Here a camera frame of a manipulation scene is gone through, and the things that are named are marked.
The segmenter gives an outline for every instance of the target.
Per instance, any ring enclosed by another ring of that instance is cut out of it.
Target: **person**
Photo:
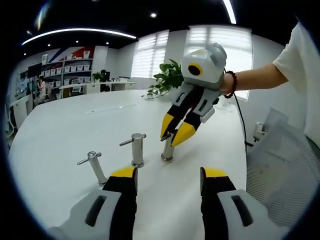
[[[45,101],[46,97],[46,82],[44,76],[40,76],[36,81],[36,86],[39,90],[39,96],[34,100],[35,105],[39,105]]]
[[[101,70],[101,76],[102,76],[102,78],[100,79],[100,82],[102,82],[102,83],[110,82],[109,75],[107,75],[106,70],[104,70],[104,69]],[[109,85],[101,84],[100,85],[100,92],[110,92]]]
[[[320,147],[320,49],[317,49],[311,35],[300,22],[292,30],[289,43],[273,63],[235,75],[236,90],[271,89],[289,81],[298,92],[306,93],[304,133]],[[233,82],[233,76],[225,74],[220,90],[224,94],[230,93]]]

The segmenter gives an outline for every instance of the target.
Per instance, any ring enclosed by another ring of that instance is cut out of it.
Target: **window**
[[[136,46],[131,77],[153,78],[161,72],[164,63],[169,30],[151,34],[139,39]]]
[[[227,55],[225,70],[240,72],[252,69],[253,50],[251,30],[219,25],[191,26],[185,53],[203,49],[206,44],[220,44]],[[236,91],[236,96],[248,100],[249,91]]]

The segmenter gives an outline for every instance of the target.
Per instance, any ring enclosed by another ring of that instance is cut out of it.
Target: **metal rod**
[[[144,139],[147,137],[147,135],[145,133],[144,134],[140,134],[140,135],[142,135],[142,138],[144,138]],[[134,141],[134,139],[131,137],[131,139],[129,139],[127,141],[124,141],[124,142],[120,143],[119,145],[120,145],[120,147],[122,147],[124,145],[132,143],[133,141]]]
[[[107,182],[107,179],[104,175],[104,172],[101,169],[101,166],[100,166],[100,163],[98,160],[98,157],[101,156],[101,153],[100,152],[96,153],[94,151],[90,151],[87,156],[88,156],[89,162],[91,164],[91,167],[94,171],[94,174],[98,178],[99,184],[104,185]]]
[[[134,133],[132,134],[132,165],[140,168],[145,165],[143,157],[143,139],[146,137],[146,134]]]
[[[167,136],[169,137],[166,138],[163,153],[161,154],[161,159],[165,163],[170,163],[173,161],[173,157],[174,157],[175,147],[171,145],[174,135],[169,133]]]
[[[134,141],[133,139],[129,139],[129,140],[127,140],[127,141],[124,141],[124,142],[120,143],[119,145],[120,145],[120,147],[122,147],[122,146],[124,146],[124,145],[129,144],[129,143],[132,143],[133,141]]]
[[[76,164],[77,164],[77,165],[81,165],[81,164],[84,164],[84,163],[86,163],[86,162],[88,162],[88,161],[89,161],[89,158],[86,158],[86,159],[84,159],[84,160],[78,161]]]
[[[170,138],[171,133],[168,133],[167,135],[165,135],[163,138],[161,138],[161,142],[163,142],[164,140],[167,140],[168,138]]]

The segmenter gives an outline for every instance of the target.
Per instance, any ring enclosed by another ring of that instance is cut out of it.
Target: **metal base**
[[[98,182],[99,186],[103,187],[107,182],[104,182],[104,183],[101,183],[101,182]]]
[[[171,162],[174,160],[174,158],[173,158],[173,157],[166,158],[166,157],[164,156],[164,154],[162,153],[162,154],[161,154],[161,160],[162,160],[163,162],[165,162],[165,163],[171,163]]]
[[[144,162],[141,163],[141,164],[136,164],[133,160],[131,161],[131,164],[132,164],[132,166],[134,166],[136,168],[142,168],[145,165]]]

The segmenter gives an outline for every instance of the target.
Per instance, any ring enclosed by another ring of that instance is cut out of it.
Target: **ceiling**
[[[297,24],[297,20],[294,14],[278,1],[230,1],[237,26],[250,28],[253,34],[282,45],[289,41],[291,30]],[[16,41],[19,55],[22,57],[23,53],[30,56],[61,47],[106,46],[106,42],[109,42],[110,48],[120,49],[136,41],[106,33],[63,32],[40,37],[20,46],[32,37],[26,30],[36,36],[66,28],[96,28],[114,30],[140,38],[167,29],[188,29],[191,25],[230,25],[223,0],[53,0],[49,2],[48,11],[38,31],[35,20],[46,2],[33,0],[29,3],[21,11],[23,18],[20,18],[22,20]],[[157,13],[157,17],[151,18],[151,13]]]

